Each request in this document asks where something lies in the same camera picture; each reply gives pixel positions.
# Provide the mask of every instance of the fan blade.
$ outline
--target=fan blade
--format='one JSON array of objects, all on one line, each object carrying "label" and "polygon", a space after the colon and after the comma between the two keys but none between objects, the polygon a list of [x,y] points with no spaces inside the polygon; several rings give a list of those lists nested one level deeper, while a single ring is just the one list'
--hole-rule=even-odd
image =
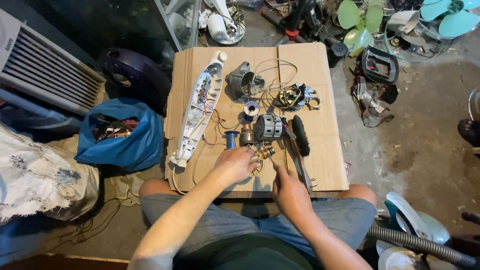
[{"label": "fan blade", "polygon": [[345,36],[343,43],[348,47],[350,51],[349,56],[358,56],[366,47],[373,46],[375,39],[366,30],[353,29]]},{"label": "fan blade", "polygon": [[426,21],[433,21],[448,11],[450,2],[450,0],[425,0],[420,8],[420,14]]},{"label": "fan blade", "polygon": [[438,32],[444,37],[457,37],[474,29],[479,22],[480,17],[462,10],[445,16],[438,27]]},{"label": "fan blade", "polygon": [[367,14],[365,15],[366,25],[368,32],[370,34],[378,32],[378,28],[382,24],[382,19],[384,17],[384,8],[379,5],[368,5]]},{"label": "fan blade", "polygon": [[352,0],[344,0],[338,7],[336,14],[343,29],[352,28],[360,21],[360,10]]},{"label": "fan blade", "polygon": [[465,6],[463,6],[464,10],[480,7],[480,0],[464,0],[463,3],[465,4]]}]

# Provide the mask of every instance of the vacuum hose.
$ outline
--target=vacuum hose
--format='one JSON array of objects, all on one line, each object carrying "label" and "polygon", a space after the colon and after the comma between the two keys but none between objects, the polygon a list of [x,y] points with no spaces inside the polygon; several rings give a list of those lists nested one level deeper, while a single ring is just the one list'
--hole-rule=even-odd
[{"label": "vacuum hose", "polygon": [[455,251],[444,245],[388,228],[373,226],[368,230],[367,236],[372,236],[378,240],[387,241],[390,243],[401,244],[403,246],[433,255],[441,260],[448,261],[453,264],[473,266],[476,263],[475,258]]}]

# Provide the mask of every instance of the hand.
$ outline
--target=hand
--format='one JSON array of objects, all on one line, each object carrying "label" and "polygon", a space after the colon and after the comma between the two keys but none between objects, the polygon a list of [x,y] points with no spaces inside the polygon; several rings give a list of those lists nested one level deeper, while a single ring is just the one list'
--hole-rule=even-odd
[{"label": "hand", "polygon": [[274,169],[276,178],[273,182],[273,200],[280,211],[297,228],[307,218],[316,218],[307,188],[298,179],[297,174],[292,171],[287,172],[276,163],[274,163]]},{"label": "hand", "polygon": [[227,188],[246,179],[253,170],[261,166],[259,162],[250,163],[254,155],[255,151],[247,147],[224,150],[216,160],[210,174],[220,178]]}]

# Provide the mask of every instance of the knee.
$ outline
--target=knee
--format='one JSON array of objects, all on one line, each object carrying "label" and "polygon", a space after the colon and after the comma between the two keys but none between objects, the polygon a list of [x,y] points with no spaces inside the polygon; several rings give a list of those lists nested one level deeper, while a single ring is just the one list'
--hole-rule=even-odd
[{"label": "knee", "polygon": [[138,191],[140,198],[148,196],[155,193],[164,193],[164,194],[177,194],[176,192],[170,189],[168,182],[165,179],[150,179],[145,181]]},{"label": "knee", "polygon": [[349,187],[349,192],[352,197],[364,199],[371,202],[375,207],[377,207],[377,195],[367,186],[362,184],[351,184]]}]

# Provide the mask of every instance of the blue spool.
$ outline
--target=blue spool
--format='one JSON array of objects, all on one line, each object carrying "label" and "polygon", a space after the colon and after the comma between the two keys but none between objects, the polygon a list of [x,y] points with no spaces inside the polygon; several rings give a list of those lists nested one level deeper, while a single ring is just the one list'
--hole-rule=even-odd
[{"label": "blue spool", "polygon": [[235,146],[237,146],[237,143],[235,142],[235,138],[237,137],[238,134],[240,134],[240,132],[235,130],[225,131],[225,135],[227,135],[227,149],[234,148]]}]

